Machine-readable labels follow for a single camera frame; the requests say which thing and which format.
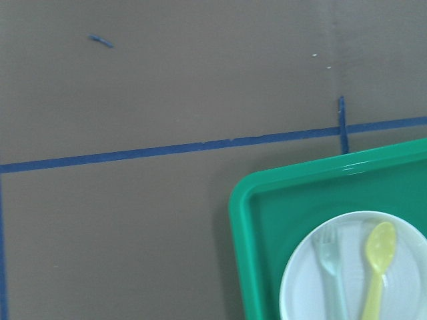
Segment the yellow plastic spoon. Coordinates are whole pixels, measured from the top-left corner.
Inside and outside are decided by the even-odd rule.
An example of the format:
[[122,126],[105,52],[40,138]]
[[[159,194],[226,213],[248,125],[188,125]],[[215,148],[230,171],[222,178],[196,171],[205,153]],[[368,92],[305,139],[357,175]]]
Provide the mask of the yellow plastic spoon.
[[365,246],[371,280],[361,319],[379,319],[385,276],[396,252],[396,229],[391,222],[382,222],[373,228]]

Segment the green plastic tray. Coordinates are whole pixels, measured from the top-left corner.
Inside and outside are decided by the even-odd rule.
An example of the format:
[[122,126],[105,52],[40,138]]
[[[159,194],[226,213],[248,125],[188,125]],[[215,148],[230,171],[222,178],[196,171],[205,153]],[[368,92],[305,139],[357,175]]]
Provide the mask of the green plastic tray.
[[247,319],[281,319],[290,256],[317,226],[355,211],[401,218],[426,238],[426,141],[340,155],[248,175],[230,198]]

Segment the translucent plastic fork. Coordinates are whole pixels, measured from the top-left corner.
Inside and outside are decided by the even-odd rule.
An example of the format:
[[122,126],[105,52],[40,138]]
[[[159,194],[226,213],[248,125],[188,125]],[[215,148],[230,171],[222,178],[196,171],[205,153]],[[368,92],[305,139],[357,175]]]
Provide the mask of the translucent plastic fork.
[[324,286],[326,319],[349,319],[342,280],[340,239],[333,224],[320,227],[312,239]]

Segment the white round plate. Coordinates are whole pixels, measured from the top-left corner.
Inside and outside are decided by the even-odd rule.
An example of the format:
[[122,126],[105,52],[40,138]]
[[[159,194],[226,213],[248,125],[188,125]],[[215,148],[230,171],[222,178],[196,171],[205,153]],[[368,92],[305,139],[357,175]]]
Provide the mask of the white round plate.
[[[426,238],[405,220],[376,211],[355,211],[330,219],[308,233],[296,247],[282,275],[281,319],[331,319],[344,306],[347,319],[360,319],[370,271],[364,256],[368,234],[377,224],[396,228],[396,256],[383,276],[381,319],[426,318]],[[317,245],[328,228],[338,236],[339,284],[342,294],[326,281]]]

